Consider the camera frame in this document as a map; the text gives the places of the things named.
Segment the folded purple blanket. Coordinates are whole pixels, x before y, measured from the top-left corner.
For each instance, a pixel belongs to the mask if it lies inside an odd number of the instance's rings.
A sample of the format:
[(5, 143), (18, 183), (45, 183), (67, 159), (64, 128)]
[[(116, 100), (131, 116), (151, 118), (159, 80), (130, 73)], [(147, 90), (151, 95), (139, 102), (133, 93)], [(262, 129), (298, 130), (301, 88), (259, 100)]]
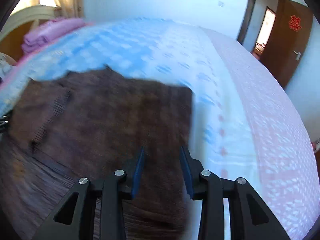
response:
[(24, 54), (30, 54), (55, 39), (85, 25), (85, 21), (81, 18), (56, 18), (49, 20), (25, 34), (21, 48)]

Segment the white wall switch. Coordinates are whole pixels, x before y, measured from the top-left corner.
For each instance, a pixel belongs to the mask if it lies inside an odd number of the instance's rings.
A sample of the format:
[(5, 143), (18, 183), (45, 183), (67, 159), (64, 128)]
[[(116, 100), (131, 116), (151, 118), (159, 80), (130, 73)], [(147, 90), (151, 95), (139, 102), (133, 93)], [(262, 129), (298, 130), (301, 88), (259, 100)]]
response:
[(220, 7), (224, 7), (225, 4), (224, 4), (223, 2), (221, 2), (221, 1), (219, 1), (219, 2), (218, 2), (218, 5), (219, 5)]

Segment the brown knitted sweater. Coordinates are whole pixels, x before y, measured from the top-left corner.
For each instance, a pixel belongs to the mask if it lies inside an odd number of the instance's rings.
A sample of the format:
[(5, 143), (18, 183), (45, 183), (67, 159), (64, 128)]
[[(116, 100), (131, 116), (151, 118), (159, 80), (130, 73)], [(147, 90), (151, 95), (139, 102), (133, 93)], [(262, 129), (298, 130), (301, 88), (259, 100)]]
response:
[(144, 150), (138, 194), (124, 202), (127, 238), (180, 239), (192, 97), (110, 67), (29, 81), (1, 139), (1, 210), (18, 237), (31, 239), (77, 179), (103, 179)]

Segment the cream wooden headboard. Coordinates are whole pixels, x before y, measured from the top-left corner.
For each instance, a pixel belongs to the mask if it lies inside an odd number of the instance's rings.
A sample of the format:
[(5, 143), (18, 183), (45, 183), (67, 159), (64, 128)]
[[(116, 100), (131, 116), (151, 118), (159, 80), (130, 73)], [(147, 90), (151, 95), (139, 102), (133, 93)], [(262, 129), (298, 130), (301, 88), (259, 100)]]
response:
[(40, 24), (61, 16), (61, 9), (46, 5), (24, 8), (12, 15), (1, 30), (1, 53), (15, 61), (23, 56), (23, 37)]

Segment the brown wooden door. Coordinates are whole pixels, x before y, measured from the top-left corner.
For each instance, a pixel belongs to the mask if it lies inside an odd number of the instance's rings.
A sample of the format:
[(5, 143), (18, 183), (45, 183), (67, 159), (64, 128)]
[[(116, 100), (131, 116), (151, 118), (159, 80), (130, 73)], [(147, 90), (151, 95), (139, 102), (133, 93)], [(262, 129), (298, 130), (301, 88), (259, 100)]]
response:
[[(291, 15), (300, 17), (302, 29), (295, 32), (289, 28)], [(276, 18), (260, 62), (269, 70), (282, 88), (293, 77), (308, 43), (313, 22), (310, 8), (291, 1), (279, 0)], [(293, 51), (301, 52), (299, 61)]]

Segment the blue pink patterned bed sheet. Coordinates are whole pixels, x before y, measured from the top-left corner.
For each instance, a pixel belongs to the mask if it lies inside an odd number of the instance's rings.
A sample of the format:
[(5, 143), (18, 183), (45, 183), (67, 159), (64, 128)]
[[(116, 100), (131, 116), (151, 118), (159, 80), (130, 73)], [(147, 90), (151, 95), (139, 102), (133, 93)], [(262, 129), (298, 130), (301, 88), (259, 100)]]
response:
[(88, 25), (24, 58), (1, 85), (1, 112), (29, 79), (108, 64), (129, 78), (189, 87), (190, 150), (224, 178), (245, 177), (291, 239), (303, 239), (319, 217), (316, 159), (303, 122), (271, 73), (221, 33), (164, 19)]

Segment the red double happiness decoration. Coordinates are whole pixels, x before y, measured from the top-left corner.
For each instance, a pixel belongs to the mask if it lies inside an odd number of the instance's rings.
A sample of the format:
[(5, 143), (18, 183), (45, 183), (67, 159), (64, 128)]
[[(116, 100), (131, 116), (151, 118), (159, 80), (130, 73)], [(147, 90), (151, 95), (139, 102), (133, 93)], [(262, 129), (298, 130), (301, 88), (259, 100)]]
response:
[(290, 20), (288, 22), (289, 28), (295, 32), (298, 32), (302, 29), (302, 26), (300, 25), (301, 19), (300, 17), (296, 15), (291, 15)]

